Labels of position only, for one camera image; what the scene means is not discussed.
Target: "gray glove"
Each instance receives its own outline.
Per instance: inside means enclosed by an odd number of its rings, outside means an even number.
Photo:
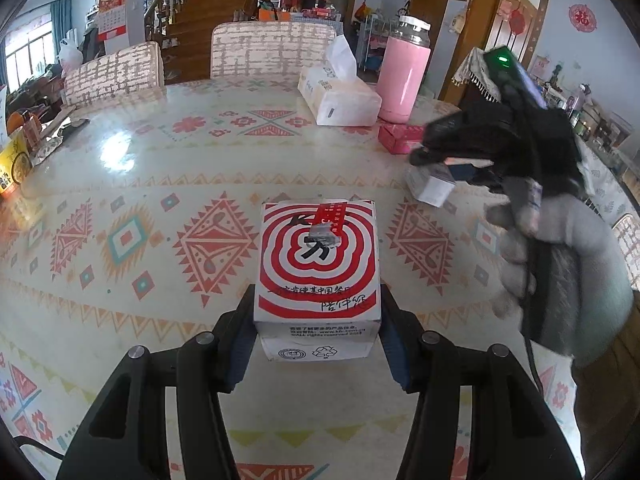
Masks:
[[[510,205],[492,206],[486,219],[507,229],[500,240],[500,254],[506,260],[501,280],[507,292],[494,307],[496,316],[503,317],[517,310],[516,297],[524,295],[527,243],[514,227]],[[543,199],[536,238],[567,245],[578,254],[582,304],[575,328],[574,359],[575,365],[586,366],[604,354],[633,305],[618,241],[596,213],[567,194]],[[535,280],[531,280],[530,291],[535,291]]]

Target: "recycling symbol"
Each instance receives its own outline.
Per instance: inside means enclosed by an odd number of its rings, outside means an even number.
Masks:
[[[322,357],[324,359],[328,359],[332,355],[336,355],[338,351],[332,346],[319,346],[312,353],[316,357]]]

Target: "kfc box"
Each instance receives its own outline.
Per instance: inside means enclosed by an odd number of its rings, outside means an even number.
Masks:
[[[410,166],[406,172],[406,183],[416,200],[436,207],[442,206],[456,187],[456,181],[445,164],[429,164],[419,168]]]
[[[263,205],[254,323],[270,360],[366,357],[380,320],[373,202]]]
[[[383,124],[378,132],[378,140],[390,153],[409,153],[422,145],[424,126],[412,124]]]

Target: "bottle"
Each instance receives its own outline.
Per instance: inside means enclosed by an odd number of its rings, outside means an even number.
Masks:
[[[400,16],[386,42],[376,91],[382,97],[378,116],[390,123],[409,120],[431,54],[431,25],[413,16]]]

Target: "cable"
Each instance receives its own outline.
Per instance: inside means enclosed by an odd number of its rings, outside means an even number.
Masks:
[[[535,272],[535,260],[538,257],[538,250],[536,247],[535,238],[530,238],[527,241],[527,277],[525,280],[524,298],[522,300],[522,336],[524,338],[524,348],[527,351],[527,361],[529,362],[529,369],[533,376],[533,382],[536,383],[536,387],[540,392],[540,395],[544,396],[544,388],[542,387],[542,381],[538,375],[538,369],[536,368],[536,360],[533,356],[533,348],[531,346],[531,337],[529,335],[529,311],[531,307],[531,293],[529,290],[531,275]]]
[[[50,454],[53,458],[57,458],[58,460],[64,459],[64,455],[53,451],[51,448],[45,446],[44,444],[39,443],[37,440],[29,438],[28,436],[18,435],[14,436],[14,442],[18,445],[18,447],[22,447],[25,444],[27,446],[33,446],[41,451],[44,451],[47,454]]]

